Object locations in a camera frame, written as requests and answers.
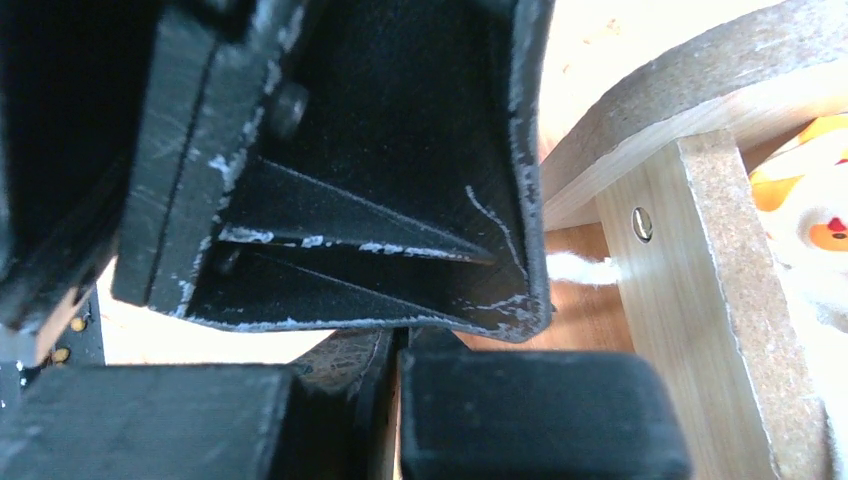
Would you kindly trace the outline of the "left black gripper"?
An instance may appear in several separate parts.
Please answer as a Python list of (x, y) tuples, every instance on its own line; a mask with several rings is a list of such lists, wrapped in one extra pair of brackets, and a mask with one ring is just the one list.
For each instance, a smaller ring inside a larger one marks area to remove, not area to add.
[(59, 332), (107, 264), (169, 308), (173, 5), (1, 5), (1, 324)]

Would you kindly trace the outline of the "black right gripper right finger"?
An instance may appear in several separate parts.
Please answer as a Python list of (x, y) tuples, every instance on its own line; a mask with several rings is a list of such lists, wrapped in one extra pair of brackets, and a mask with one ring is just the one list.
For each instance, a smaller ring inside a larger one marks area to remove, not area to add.
[(416, 328), (400, 352), (406, 479), (688, 479), (654, 368), (612, 351), (474, 351)]

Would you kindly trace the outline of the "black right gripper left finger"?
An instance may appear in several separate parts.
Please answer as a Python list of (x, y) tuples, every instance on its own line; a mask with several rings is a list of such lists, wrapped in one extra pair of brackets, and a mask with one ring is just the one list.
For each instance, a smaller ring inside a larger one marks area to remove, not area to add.
[(287, 365), (65, 366), (1, 428), (5, 479), (364, 479), (395, 339), (339, 331)]

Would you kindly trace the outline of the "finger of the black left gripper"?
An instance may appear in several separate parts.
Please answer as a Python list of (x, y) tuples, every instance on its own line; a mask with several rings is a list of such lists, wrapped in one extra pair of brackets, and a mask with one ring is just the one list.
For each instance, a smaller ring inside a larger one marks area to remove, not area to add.
[(235, 332), (549, 325), (551, 2), (157, 9), (116, 299)]

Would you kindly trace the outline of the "wooden pet bed frame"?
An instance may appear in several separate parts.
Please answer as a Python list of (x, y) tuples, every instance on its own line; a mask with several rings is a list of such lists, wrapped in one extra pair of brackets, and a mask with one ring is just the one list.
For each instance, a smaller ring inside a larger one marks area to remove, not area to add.
[(542, 163), (545, 227), (603, 226), (698, 479), (831, 475), (742, 152), (845, 110), (846, 72), (846, 3), (776, 2), (624, 77)]

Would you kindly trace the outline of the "yellow duck print blanket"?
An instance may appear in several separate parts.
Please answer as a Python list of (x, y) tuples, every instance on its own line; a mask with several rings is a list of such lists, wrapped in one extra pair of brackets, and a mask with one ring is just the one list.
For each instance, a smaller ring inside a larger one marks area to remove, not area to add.
[(790, 292), (847, 330), (847, 115), (819, 117), (748, 176)]

